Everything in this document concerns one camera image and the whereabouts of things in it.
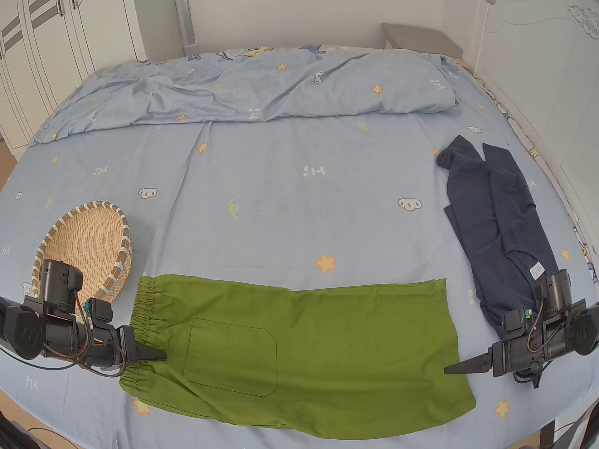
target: gray nightstand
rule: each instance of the gray nightstand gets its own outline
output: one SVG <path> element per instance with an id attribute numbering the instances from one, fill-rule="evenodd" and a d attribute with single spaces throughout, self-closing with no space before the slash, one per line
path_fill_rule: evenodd
<path id="1" fill-rule="evenodd" d="M 461 58 L 463 50 L 439 30 L 419 26 L 384 23 L 387 49 L 407 49 L 423 53 L 439 53 L 452 58 Z"/>

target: wicker basket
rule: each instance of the wicker basket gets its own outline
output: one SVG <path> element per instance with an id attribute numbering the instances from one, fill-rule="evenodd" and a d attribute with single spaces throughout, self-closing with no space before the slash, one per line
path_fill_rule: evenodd
<path id="1" fill-rule="evenodd" d="M 107 201 L 78 206 L 56 221 L 37 250 L 31 276 L 34 295 L 40 297 L 44 259 L 53 259 L 83 273 L 82 304 L 90 297 L 112 302 L 127 280 L 131 257 L 129 226 L 120 208 Z"/>

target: mattress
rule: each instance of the mattress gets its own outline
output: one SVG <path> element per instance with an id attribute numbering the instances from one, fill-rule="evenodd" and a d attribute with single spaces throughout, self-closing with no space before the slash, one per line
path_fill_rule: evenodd
<path id="1" fill-rule="evenodd" d="M 436 150 L 457 135 L 508 148 L 526 177 L 574 300 L 597 300 L 572 221 L 535 152 L 460 65 L 402 50 L 231 50 L 125 64 L 87 79 L 49 117 L 0 193 L 2 295 L 31 291 L 35 251 L 71 208 L 107 200 L 131 228 L 133 264 L 113 303 L 127 324 L 142 275 L 291 290 L 447 279 L 461 359 L 497 340 L 444 207 Z M 334 259 L 334 269 L 323 261 Z M 232 426 L 149 407 L 118 381 L 0 355 L 0 387 L 91 448 L 505 448 L 597 385 L 599 353 L 557 359 L 541 387 L 469 375 L 476 408 L 372 441 Z M 60 366 L 53 360 L 36 363 Z"/>

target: pocket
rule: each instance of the pocket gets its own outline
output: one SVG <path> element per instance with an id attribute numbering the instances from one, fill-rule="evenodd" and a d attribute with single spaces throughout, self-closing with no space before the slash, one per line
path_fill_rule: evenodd
<path id="1" fill-rule="evenodd" d="M 227 391 L 268 396 L 277 388 L 277 343 L 266 329 L 196 319 L 183 377 Z"/>

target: green pants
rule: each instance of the green pants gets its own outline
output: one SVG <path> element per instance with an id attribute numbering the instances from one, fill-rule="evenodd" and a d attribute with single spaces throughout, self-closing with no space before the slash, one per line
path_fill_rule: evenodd
<path id="1" fill-rule="evenodd" d="M 152 406 L 319 438 L 384 438 L 475 407 L 458 360 L 445 280 L 292 292 L 242 282 L 143 277 L 131 326 L 165 362 L 120 385 Z"/>

